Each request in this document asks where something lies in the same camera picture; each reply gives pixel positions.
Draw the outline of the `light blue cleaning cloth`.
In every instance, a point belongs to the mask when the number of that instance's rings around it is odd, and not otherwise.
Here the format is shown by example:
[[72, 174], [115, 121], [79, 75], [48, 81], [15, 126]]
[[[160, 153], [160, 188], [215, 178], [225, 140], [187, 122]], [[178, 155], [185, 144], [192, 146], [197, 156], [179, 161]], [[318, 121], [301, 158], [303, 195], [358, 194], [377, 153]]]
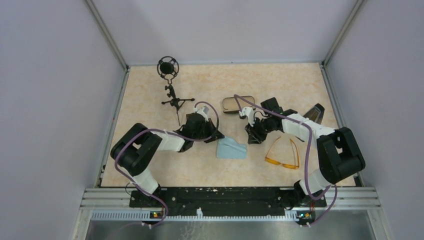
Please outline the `light blue cleaning cloth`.
[[247, 155], [247, 146], [231, 137], [224, 137], [217, 142], [216, 157], [218, 159], [246, 159]]

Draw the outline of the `black glasses case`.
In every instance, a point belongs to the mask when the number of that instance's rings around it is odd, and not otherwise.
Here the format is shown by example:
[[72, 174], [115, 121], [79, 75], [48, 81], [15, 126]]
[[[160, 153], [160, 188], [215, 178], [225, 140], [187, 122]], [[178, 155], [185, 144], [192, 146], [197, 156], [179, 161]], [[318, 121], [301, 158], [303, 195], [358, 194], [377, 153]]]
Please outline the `black glasses case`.
[[241, 99], [236, 99], [235, 97], [226, 97], [222, 100], [222, 111], [224, 114], [238, 114], [240, 107], [243, 109], [245, 107], [251, 107], [254, 110], [256, 109], [252, 104], [247, 103]]

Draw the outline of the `orange sunglasses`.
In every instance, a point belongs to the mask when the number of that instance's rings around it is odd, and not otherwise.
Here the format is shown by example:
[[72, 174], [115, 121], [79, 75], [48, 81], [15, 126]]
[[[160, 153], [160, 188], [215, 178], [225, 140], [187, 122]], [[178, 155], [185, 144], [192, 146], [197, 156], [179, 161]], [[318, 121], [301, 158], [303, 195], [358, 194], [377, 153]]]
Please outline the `orange sunglasses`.
[[267, 163], [290, 170], [301, 166], [300, 152], [296, 142], [291, 138], [277, 137], [266, 152], [264, 160]]

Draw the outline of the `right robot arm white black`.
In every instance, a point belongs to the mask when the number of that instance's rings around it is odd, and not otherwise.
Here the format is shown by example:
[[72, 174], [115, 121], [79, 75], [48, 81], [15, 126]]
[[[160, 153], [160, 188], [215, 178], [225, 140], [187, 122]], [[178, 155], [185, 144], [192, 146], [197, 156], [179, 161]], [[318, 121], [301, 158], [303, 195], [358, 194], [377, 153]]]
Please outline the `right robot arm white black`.
[[280, 131], [307, 143], [306, 164], [311, 147], [317, 151], [319, 168], [312, 173], [305, 172], [304, 178], [293, 186], [293, 200], [297, 205], [307, 206], [312, 200], [321, 199], [324, 190], [366, 167], [355, 136], [348, 127], [327, 127], [293, 109], [284, 110], [274, 97], [263, 101], [259, 109], [264, 113], [262, 118], [255, 116], [251, 106], [239, 111], [240, 118], [248, 121], [245, 130], [249, 144], [261, 144], [269, 133]]

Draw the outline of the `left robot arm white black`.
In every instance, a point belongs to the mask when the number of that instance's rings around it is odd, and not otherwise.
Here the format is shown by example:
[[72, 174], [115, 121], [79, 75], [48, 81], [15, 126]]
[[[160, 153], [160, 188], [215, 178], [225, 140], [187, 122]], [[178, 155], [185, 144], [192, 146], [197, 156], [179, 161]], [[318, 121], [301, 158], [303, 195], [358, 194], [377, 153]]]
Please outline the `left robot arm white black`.
[[214, 125], [212, 119], [203, 113], [186, 115], [186, 122], [179, 129], [169, 132], [147, 128], [142, 123], [134, 124], [111, 148], [110, 156], [115, 163], [125, 169], [131, 182], [143, 192], [141, 200], [149, 207], [160, 202], [160, 186], [148, 166], [157, 151], [183, 153], [194, 142], [210, 143], [225, 136]]

